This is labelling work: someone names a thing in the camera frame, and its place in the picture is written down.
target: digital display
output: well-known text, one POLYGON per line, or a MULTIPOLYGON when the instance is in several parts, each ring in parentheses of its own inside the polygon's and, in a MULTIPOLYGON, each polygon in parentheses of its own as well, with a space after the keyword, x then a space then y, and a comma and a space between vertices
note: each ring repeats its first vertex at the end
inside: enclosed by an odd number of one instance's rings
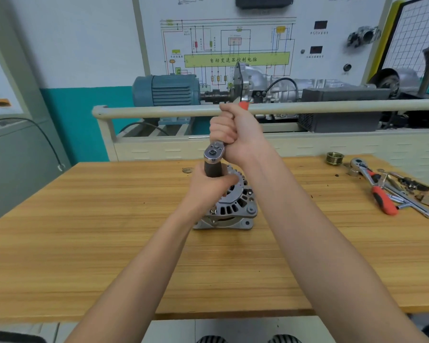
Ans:
POLYGON ((315 30, 321 30, 327 28, 327 20, 315 21, 315 30))
POLYGON ((321 54, 322 53, 322 46, 316 45, 310 47, 310 54, 321 54))

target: gray metal box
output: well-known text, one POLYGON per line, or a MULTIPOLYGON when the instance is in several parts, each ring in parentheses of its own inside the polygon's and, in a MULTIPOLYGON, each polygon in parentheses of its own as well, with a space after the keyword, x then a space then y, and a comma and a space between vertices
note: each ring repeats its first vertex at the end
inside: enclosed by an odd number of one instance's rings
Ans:
MULTIPOLYGON (((302 102, 387 100, 390 89, 345 86, 341 88, 303 89, 302 102)), ((299 114, 298 125, 311 132, 375 131, 381 112, 307 113, 299 114)))

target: person's left hand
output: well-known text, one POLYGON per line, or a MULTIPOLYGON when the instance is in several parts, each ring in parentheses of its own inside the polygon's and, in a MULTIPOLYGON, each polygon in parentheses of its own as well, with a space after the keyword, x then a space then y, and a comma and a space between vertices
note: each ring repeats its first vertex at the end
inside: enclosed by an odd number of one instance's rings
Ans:
POLYGON ((188 193, 178 207, 194 223, 219 201, 229 187, 238 182, 237 175, 227 174, 226 164, 222 164, 222 167, 224 176, 218 178, 206 176, 203 162, 194 167, 188 193))

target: hand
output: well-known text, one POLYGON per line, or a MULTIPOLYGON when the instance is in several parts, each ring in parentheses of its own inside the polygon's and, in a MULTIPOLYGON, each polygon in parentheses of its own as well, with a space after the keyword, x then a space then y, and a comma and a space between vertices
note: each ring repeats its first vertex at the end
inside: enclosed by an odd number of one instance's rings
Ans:
POLYGON ((224 176, 210 178, 205 174, 204 163, 199 162, 192 172, 189 190, 178 210, 181 210, 192 223, 196 223, 212 208, 221 196, 238 182, 238 176, 227 174, 227 165, 222 164, 224 176))
POLYGON ((220 116, 210 120, 210 142, 228 144, 225 159, 244 168, 257 147, 267 144, 256 118, 235 103, 220 104, 220 116))

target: workbench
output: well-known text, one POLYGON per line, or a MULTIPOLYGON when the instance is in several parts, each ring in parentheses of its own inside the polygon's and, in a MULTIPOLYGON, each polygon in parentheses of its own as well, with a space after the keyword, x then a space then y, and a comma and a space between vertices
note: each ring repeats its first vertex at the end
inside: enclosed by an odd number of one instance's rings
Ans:
MULTIPOLYGON (((324 157, 284 160, 401 309, 429 311, 429 219, 385 215, 364 178, 324 157)), ((0 322, 80 320, 176 208, 195 163, 79 163, 2 217, 0 322)), ((191 231, 156 319, 304 314, 312 307, 259 212, 252 230, 191 231)))

